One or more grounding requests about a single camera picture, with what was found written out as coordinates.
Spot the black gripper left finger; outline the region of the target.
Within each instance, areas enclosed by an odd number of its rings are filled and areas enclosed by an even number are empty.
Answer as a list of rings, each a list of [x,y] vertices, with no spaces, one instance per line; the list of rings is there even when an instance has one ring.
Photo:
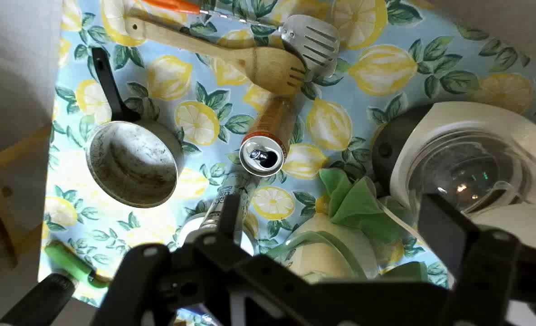
[[[234,242],[241,240],[243,199],[240,193],[231,193],[225,197],[218,228],[222,233],[225,233]]]

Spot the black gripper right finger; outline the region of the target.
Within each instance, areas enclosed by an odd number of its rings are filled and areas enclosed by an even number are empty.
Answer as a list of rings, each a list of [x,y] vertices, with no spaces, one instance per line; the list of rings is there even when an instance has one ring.
[[[459,208],[439,193],[426,193],[421,202],[419,229],[459,282],[475,278],[473,253],[481,229]]]

